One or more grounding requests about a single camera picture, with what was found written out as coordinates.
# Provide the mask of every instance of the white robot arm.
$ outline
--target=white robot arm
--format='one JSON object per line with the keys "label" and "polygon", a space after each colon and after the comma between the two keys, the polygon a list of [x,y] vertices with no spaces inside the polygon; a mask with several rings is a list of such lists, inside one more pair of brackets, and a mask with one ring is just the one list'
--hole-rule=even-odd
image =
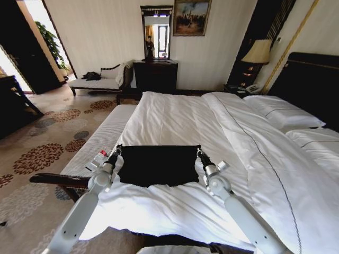
{"label": "white robot arm", "polygon": [[97,206],[99,193],[111,186],[115,177],[113,170],[120,153],[121,150],[117,148],[99,167],[97,174],[88,182],[90,191],[78,199],[42,254],[70,253]]}
{"label": "white robot arm", "polygon": [[198,149],[197,156],[203,164],[207,190],[224,200],[225,209],[251,243],[264,254],[292,253],[267,222],[244,199],[237,197],[231,190],[230,182],[220,174],[220,171],[228,165],[222,161],[216,166],[201,149]]}
{"label": "white robot arm", "polygon": [[[43,254],[70,253],[97,206],[99,193],[111,186],[115,177],[113,170],[120,153],[121,150],[118,147],[99,167],[98,173],[88,182],[90,191],[75,203]],[[220,170],[227,164],[224,162],[217,167],[201,149],[198,149],[197,156],[203,164],[204,181],[208,191],[224,200],[227,212],[251,243],[264,254],[292,253],[258,213],[244,199],[237,197],[232,192],[230,182],[220,174]]]}

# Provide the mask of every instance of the bed bench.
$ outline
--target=bed bench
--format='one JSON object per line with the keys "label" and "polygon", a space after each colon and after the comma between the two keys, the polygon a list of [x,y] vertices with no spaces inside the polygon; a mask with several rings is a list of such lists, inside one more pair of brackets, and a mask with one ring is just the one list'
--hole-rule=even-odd
{"label": "bed bench", "polygon": [[[86,79],[75,79],[68,83],[70,86],[73,96],[76,95],[75,89],[87,89],[87,90],[98,90],[108,91],[114,93],[121,93],[125,88],[130,87],[133,80],[133,62],[126,62],[121,64],[123,70],[120,69],[120,65],[116,65],[112,68],[101,68],[100,69],[100,80],[89,80]],[[117,83],[116,77],[119,72],[123,71],[122,81]]]}
{"label": "bed bench", "polygon": [[115,107],[60,174],[38,173],[30,178],[30,182],[59,185],[76,202],[79,195],[74,189],[87,189],[88,180],[94,175],[85,169],[85,164],[105,146],[113,149],[135,108],[136,105]]}

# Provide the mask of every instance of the headboard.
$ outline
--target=headboard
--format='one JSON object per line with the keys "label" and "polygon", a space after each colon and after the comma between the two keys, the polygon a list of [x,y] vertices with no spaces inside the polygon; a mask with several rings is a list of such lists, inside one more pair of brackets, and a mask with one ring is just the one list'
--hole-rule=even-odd
{"label": "headboard", "polygon": [[268,95],[302,108],[339,132],[339,56],[291,53]]}

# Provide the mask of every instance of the potted plant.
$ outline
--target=potted plant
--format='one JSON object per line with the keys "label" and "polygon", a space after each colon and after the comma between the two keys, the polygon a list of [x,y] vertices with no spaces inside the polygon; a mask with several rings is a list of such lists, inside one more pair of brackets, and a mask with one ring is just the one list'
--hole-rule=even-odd
{"label": "potted plant", "polygon": [[65,65],[64,58],[60,55],[60,51],[58,49],[59,45],[56,44],[56,42],[54,41],[54,39],[56,39],[57,37],[50,31],[48,31],[46,29],[46,26],[41,24],[39,21],[36,21],[35,23],[39,28],[40,33],[45,43],[47,44],[47,47],[49,48],[49,51],[51,52],[55,62],[57,63],[61,73],[63,74],[64,77],[67,76],[68,69]]}

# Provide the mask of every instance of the picture frame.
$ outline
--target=picture frame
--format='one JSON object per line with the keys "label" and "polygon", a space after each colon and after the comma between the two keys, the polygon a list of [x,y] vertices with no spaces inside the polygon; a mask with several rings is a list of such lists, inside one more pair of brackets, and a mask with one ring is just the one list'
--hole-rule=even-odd
{"label": "picture frame", "polygon": [[175,0],[173,36],[205,36],[212,0]]}

